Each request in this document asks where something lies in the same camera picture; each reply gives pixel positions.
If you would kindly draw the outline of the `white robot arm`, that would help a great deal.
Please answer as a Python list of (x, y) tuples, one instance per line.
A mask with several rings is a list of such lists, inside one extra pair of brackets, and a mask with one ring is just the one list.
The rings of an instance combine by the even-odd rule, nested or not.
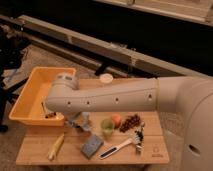
[(77, 88), (76, 78), (58, 74), (45, 99), (49, 110), (78, 112), (158, 111), (183, 116), (180, 171), (213, 171), (213, 78), (160, 77), (97, 88)]

